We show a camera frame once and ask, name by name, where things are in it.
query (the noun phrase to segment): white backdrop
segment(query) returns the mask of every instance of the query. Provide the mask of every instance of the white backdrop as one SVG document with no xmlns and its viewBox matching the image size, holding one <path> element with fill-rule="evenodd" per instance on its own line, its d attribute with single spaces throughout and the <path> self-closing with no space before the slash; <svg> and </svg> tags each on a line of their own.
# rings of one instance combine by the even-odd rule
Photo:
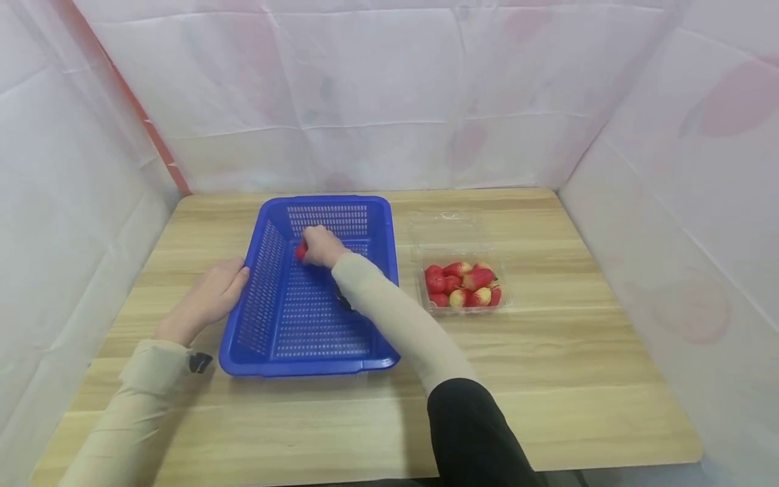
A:
<svg viewBox="0 0 779 487">
<path fill-rule="evenodd" d="M 589 147 L 562 199 L 703 469 L 779 477 L 773 0 L 75 1 L 196 192 L 557 187 Z M 0 2 L 0 61 L 16 487 L 178 194 L 69 1 Z M 711 482 L 701 465 L 590 477 Z"/>
<path fill-rule="evenodd" d="M 76 0 L 194 192 L 562 184 L 678 0 Z"/>
<path fill-rule="evenodd" d="M 695 2 L 560 193 L 704 470 L 738 487 L 779 479 L 777 19 L 777 2 Z"/>
<path fill-rule="evenodd" d="M 27 477 L 178 199 L 72 4 L 0 2 L 0 485 Z"/>
</svg>

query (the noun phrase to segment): red strawberry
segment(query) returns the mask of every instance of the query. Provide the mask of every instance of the red strawberry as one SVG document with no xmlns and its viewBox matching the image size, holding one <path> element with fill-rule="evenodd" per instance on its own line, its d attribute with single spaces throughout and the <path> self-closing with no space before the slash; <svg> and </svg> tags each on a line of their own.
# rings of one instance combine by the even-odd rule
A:
<svg viewBox="0 0 779 487">
<path fill-rule="evenodd" d="M 465 306 L 465 302 L 471 296 L 470 291 L 467 289 L 455 289 L 454 292 L 449 295 L 449 306 L 453 308 L 462 308 Z"/>
<path fill-rule="evenodd" d="M 443 275 L 462 277 L 472 268 L 469 263 L 455 262 L 443 268 Z"/>
<path fill-rule="evenodd" d="M 431 295 L 443 293 L 444 289 L 446 289 L 446 282 L 444 282 L 443 276 L 427 276 L 425 285 L 428 287 L 428 293 Z"/>
<path fill-rule="evenodd" d="M 489 305 L 492 298 L 492 291 L 489 288 L 480 288 L 478 291 L 472 293 L 465 300 L 466 308 L 481 308 L 482 306 Z"/>
<path fill-rule="evenodd" d="M 448 296 L 452 294 L 455 289 L 460 287 L 460 285 L 463 283 L 463 280 L 458 276 L 446 276 L 443 278 L 443 282 L 446 286 L 443 290 L 443 294 Z"/>
<path fill-rule="evenodd" d="M 495 277 L 490 269 L 473 269 L 463 276 L 463 287 L 476 291 L 479 288 L 486 288 Z"/>
<path fill-rule="evenodd" d="M 493 284 L 490 288 L 492 289 L 492 297 L 487 306 L 497 306 L 498 303 L 500 303 L 500 297 L 503 294 L 503 290 L 500 288 L 500 284 Z"/>
<path fill-rule="evenodd" d="M 305 243 L 305 240 L 303 238 L 301 238 L 298 247 L 294 250 L 295 259 L 303 260 L 305 258 L 306 252 L 308 252 L 308 244 Z"/>
<path fill-rule="evenodd" d="M 427 276 L 442 276 L 443 275 L 443 269 L 441 266 L 436 266 L 435 264 L 429 266 L 427 269 L 425 269 L 425 277 Z"/>
<path fill-rule="evenodd" d="M 440 293 L 430 295 L 430 302 L 435 305 L 436 308 L 445 308 L 449 304 L 449 297 Z"/>
</svg>

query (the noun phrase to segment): hand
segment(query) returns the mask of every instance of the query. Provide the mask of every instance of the hand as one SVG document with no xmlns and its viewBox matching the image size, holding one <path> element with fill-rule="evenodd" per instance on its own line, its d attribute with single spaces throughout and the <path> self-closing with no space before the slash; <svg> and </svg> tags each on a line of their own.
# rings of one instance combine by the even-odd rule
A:
<svg viewBox="0 0 779 487">
<path fill-rule="evenodd" d="M 333 232 L 324 228 L 308 227 L 303 231 L 303 239 L 308 245 L 308 251 L 305 253 L 304 263 L 314 264 L 315 266 L 326 266 L 330 269 L 336 265 L 336 261 L 345 253 L 351 250 L 344 247 L 341 240 Z"/>
<path fill-rule="evenodd" d="M 165 316 L 154 338 L 188 347 L 206 326 L 224 318 L 238 302 L 249 280 L 241 257 L 215 263 Z"/>
</svg>

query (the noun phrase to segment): left hand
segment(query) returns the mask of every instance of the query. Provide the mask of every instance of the left hand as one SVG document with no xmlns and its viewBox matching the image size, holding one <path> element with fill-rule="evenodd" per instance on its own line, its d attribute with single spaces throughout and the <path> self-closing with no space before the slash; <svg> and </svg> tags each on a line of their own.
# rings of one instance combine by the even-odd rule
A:
<svg viewBox="0 0 779 487">
<path fill-rule="evenodd" d="M 206 326 L 224 318 L 238 303 L 249 281 L 249 268 L 235 257 L 217 262 L 163 318 L 154 338 L 188 347 Z"/>
</svg>

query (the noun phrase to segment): blue plastic basket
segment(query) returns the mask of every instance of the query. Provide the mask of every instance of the blue plastic basket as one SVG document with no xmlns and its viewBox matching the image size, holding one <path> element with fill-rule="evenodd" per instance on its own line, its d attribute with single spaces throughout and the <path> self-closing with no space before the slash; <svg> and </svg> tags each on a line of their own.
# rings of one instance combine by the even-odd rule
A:
<svg viewBox="0 0 779 487">
<path fill-rule="evenodd" d="M 294 257 L 303 229 L 325 225 L 397 284 L 390 204 L 378 196 L 296 196 L 260 208 L 249 283 L 227 318 L 219 363 L 232 376 L 323 376 L 388 369 L 400 356 L 335 295 L 330 270 Z"/>
</svg>

